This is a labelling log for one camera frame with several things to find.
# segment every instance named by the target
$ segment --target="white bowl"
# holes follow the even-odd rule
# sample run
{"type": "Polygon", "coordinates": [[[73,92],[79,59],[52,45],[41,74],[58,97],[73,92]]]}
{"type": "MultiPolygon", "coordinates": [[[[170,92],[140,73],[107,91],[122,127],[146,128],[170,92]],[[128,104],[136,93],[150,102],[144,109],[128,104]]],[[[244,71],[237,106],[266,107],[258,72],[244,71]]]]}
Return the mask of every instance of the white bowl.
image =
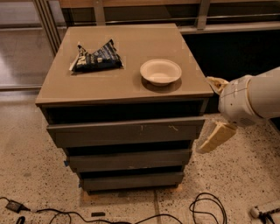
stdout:
{"type": "Polygon", "coordinates": [[[179,65],[168,59],[152,59],[140,67],[141,75],[155,86],[166,86],[177,81],[182,70],[179,65]]]}

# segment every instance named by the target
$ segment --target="power cord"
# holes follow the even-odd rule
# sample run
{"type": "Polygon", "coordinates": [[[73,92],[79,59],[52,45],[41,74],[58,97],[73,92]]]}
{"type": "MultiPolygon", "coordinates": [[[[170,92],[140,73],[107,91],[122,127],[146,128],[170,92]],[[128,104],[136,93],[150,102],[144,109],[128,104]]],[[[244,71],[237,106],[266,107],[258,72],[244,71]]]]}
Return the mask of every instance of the power cord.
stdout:
{"type": "Polygon", "coordinates": [[[192,212],[192,218],[193,218],[194,224],[197,224],[194,214],[209,214],[209,215],[211,215],[215,219],[216,223],[219,224],[217,218],[212,213],[201,212],[201,211],[196,211],[195,210],[195,206],[197,205],[197,203],[199,201],[202,201],[202,200],[210,200],[214,204],[216,204],[219,207],[219,209],[221,210],[221,213],[222,213],[222,218],[223,218],[222,224],[227,224],[228,223],[228,218],[227,218],[226,210],[225,210],[224,206],[221,204],[220,200],[216,196],[212,195],[209,192],[202,192],[202,193],[200,193],[196,197],[195,201],[189,206],[189,209],[192,212]],[[211,197],[213,197],[213,199],[211,199],[211,198],[202,198],[202,199],[200,199],[200,196],[202,196],[202,195],[211,196],[211,197]]]}
{"type": "Polygon", "coordinates": [[[263,224],[266,224],[266,223],[276,224],[273,221],[272,216],[271,216],[270,213],[260,213],[259,219],[262,221],[263,224]]]}
{"type": "MultiPolygon", "coordinates": [[[[11,200],[11,199],[7,199],[6,197],[0,197],[0,200],[7,200],[8,201],[8,205],[6,206],[7,209],[10,209],[11,211],[15,212],[15,213],[19,213],[20,211],[31,211],[31,209],[27,208],[26,206],[24,206],[23,204],[19,203],[19,202],[16,202],[15,200],[11,200]]],[[[223,222],[222,224],[227,224],[228,223],[228,220],[227,220],[227,215],[226,215],[226,211],[223,207],[223,205],[221,204],[221,202],[219,201],[219,199],[212,195],[211,193],[208,193],[208,192],[203,192],[203,193],[200,193],[195,201],[189,206],[189,209],[190,211],[192,212],[192,217],[193,217],[193,221],[194,221],[194,224],[197,224],[196,220],[195,220],[195,216],[194,214],[209,214],[211,215],[215,221],[217,222],[217,224],[219,224],[219,222],[217,221],[217,218],[212,214],[212,213],[208,213],[208,212],[200,212],[200,211],[196,211],[195,210],[195,206],[196,204],[199,202],[199,201],[202,201],[202,200],[210,200],[212,201],[213,203],[215,203],[221,210],[222,214],[223,214],[223,222]],[[210,195],[213,197],[213,199],[209,199],[209,198],[203,198],[203,199],[200,199],[200,196],[202,195],[210,195]]],[[[77,212],[64,212],[64,211],[60,211],[58,209],[54,209],[54,208],[45,208],[45,209],[40,209],[40,210],[37,210],[37,211],[34,211],[34,213],[43,213],[43,212],[54,212],[56,213],[52,219],[50,220],[49,224],[52,224],[53,221],[59,216],[59,215],[66,215],[68,216],[69,218],[69,224],[72,224],[72,217],[71,215],[77,215],[79,216],[84,222],[86,223],[94,223],[94,222],[103,222],[103,223],[108,223],[108,224],[133,224],[133,223],[130,223],[130,222],[127,222],[127,221],[117,221],[117,222],[112,222],[112,221],[109,221],[109,220],[102,220],[102,219],[99,219],[99,220],[85,220],[79,213],[77,212]]],[[[153,215],[149,218],[146,218],[144,220],[140,220],[134,224],[140,224],[140,223],[143,223],[143,222],[146,222],[148,220],[151,220],[151,219],[154,219],[154,218],[157,218],[157,217],[161,217],[161,216],[166,216],[166,217],[170,217],[170,218],[173,218],[175,221],[177,221],[179,224],[183,224],[183,222],[181,222],[179,219],[177,219],[176,217],[168,214],[168,213],[160,213],[160,214],[156,214],[156,215],[153,215]]]]}

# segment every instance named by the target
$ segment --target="dark background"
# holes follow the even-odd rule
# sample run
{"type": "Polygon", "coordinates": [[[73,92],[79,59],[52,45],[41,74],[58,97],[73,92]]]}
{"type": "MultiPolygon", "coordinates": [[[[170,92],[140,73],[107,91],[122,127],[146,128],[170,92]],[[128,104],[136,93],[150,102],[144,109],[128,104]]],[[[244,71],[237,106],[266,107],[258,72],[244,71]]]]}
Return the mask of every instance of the dark background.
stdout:
{"type": "MultiPolygon", "coordinates": [[[[192,34],[184,39],[205,76],[231,81],[280,67],[280,30],[192,34]]],[[[218,112],[218,100],[217,94],[210,99],[207,113],[218,112]]],[[[271,120],[280,130],[280,118],[271,120]]]]}

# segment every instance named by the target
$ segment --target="cabinet top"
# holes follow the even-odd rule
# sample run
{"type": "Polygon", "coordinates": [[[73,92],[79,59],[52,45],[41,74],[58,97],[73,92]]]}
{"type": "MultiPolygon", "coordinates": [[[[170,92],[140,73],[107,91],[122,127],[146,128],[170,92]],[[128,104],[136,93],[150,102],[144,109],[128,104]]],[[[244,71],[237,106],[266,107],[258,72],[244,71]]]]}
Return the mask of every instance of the cabinet top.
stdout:
{"type": "Polygon", "coordinates": [[[60,103],[137,102],[168,98],[209,97],[212,89],[175,24],[70,27],[36,99],[38,106],[60,103]],[[123,68],[79,73],[69,71],[78,42],[93,53],[114,40],[123,68]],[[166,59],[182,69],[181,79],[155,87],[144,80],[140,66],[166,59]]]}

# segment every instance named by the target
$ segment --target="speckled floor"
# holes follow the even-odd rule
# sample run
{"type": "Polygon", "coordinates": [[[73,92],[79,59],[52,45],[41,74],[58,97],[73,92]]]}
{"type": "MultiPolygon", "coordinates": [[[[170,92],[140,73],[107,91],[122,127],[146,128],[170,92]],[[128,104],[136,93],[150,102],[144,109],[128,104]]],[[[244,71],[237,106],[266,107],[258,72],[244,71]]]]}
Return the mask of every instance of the speckled floor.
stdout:
{"type": "MultiPolygon", "coordinates": [[[[57,149],[48,136],[45,118],[34,105],[37,94],[0,92],[0,197],[22,202],[32,210],[52,207],[76,211],[87,220],[93,219],[93,212],[104,212],[106,216],[101,218],[108,221],[131,223],[154,214],[171,214],[184,224],[194,223],[188,207],[202,192],[220,199],[230,224],[261,223],[249,215],[250,208],[280,199],[280,135],[269,122],[238,129],[233,138],[209,154],[196,153],[199,141],[195,141],[178,188],[88,195],[79,188],[77,176],[65,167],[63,150],[57,149]]],[[[219,114],[205,117],[200,139],[206,136],[212,121],[224,121],[219,114]]],[[[52,212],[17,214],[7,210],[6,204],[5,199],[0,200],[0,223],[16,223],[23,215],[28,224],[48,224],[54,216],[52,212]]],[[[198,209],[213,212],[222,223],[217,206],[201,202],[198,209]]],[[[72,217],[73,223],[84,223],[78,216],[72,217]]],[[[69,218],[60,215],[53,223],[69,223],[69,218]]],[[[161,217],[143,223],[178,222],[161,217]]],[[[216,222],[210,216],[197,215],[197,223],[216,222]]]]}

